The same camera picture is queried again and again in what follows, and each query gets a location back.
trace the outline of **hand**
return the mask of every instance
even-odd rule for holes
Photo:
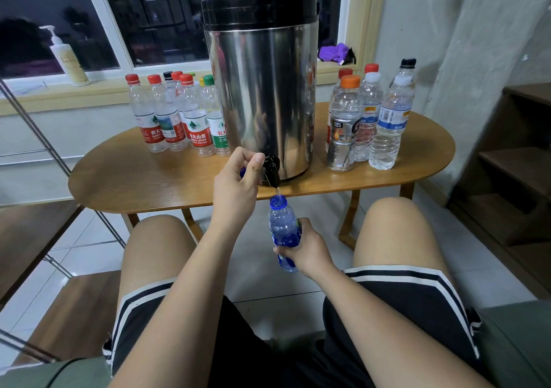
[[[212,221],[217,228],[239,235],[251,217],[261,181],[264,154],[238,147],[224,168],[214,178]],[[243,179],[239,170],[246,166]]]
[[[329,269],[335,269],[336,266],[333,264],[325,240],[313,229],[310,220],[299,218],[299,223],[302,226],[300,244],[296,247],[276,246],[274,252],[291,259],[300,272],[317,282],[319,276]]]

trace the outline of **forearm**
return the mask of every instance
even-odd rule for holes
[[[465,362],[360,284],[331,267],[317,283],[377,388],[491,387]]]
[[[117,372],[111,387],[208,383],[236,236],[210,227]]]

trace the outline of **person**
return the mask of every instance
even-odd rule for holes
[[[286,357],[254,335],[224,286],[264,158],[233,152],[214,180],[212,220],[197,247],[176,217],[149,217],[134,228],[122,262],[110,387],[491,386],[430,225],[405,198],[371,206],[346,272],[300,219],[300,245],[274,251],[326,294],[326,338],[309,356]]]

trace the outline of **table leg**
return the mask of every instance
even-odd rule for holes
[[[415,187],[415,182],[403,183],[400,185],[400,196],[408,199],[413,198],[413,188]]]
[[[339,240],[345,245],[350,247],[352,250],[356,248],[356,239],[350,237],[350,232],[352,231],[352,223],[354,222],[354,217],[356,216],[356,211],[358,210],[358,204],[360,203],[360,190],[356,189],[352,191],[352,198],[350,199],[350,206],[348,206],[348,211],[344,218],[341,231],[339,231]]]
[[[191,230],[191,233],[193,233],[193,236],[197,239],[197,241],[201,241],[201,238],[203,237],[203,230],[201,230],[201,227],[195,222],[193,219],[193,216],[191,215],[191,210],[189,208],[182,208],[183,217],[186,220],[187,226],[189,227],[189,230]]]
[[[125,222],[125,225],[128,231],[132,232],[136,224],[139,223],[138,214],[121,214],[121,216]]]

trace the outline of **purple glove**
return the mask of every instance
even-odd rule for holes
[[[340,63],[346,58],[348,53],[348,46],[344,43],[339,43],[336,46],[323,46],[320,48],[318,57],[324,62],[334,62]]]

